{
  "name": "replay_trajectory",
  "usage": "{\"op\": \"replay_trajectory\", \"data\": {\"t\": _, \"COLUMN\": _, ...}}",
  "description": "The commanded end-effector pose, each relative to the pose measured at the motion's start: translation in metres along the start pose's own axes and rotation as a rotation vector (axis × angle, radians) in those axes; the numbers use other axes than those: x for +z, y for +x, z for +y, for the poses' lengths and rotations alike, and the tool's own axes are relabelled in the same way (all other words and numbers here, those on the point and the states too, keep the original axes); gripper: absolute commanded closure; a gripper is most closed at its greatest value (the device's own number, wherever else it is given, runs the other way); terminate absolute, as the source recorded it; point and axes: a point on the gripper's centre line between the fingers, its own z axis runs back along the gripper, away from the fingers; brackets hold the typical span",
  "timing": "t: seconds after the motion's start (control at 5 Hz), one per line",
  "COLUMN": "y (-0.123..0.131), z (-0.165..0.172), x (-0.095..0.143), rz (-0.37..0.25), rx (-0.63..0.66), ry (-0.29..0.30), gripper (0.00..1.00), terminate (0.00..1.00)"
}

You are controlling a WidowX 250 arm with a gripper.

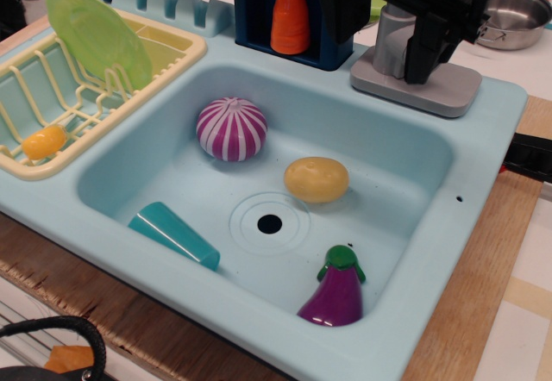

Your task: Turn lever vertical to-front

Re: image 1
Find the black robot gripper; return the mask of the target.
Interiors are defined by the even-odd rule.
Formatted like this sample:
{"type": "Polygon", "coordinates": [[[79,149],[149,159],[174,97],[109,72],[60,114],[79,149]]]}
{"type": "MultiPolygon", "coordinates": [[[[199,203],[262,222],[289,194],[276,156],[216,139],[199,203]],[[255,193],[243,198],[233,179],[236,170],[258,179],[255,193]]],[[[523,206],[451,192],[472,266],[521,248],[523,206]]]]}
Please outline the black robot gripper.
{"type": "MultiPolygon", "coordinates": [[[[426,84],[431,73],[448,63],[461,41],[473,43],[486,20],[488,0],[385,0],[414,15],[407,42],[405,82],[426,84]]],[[[329,36],[337,43],[368,22],[371,0],[320,0],[329,36]]]]}

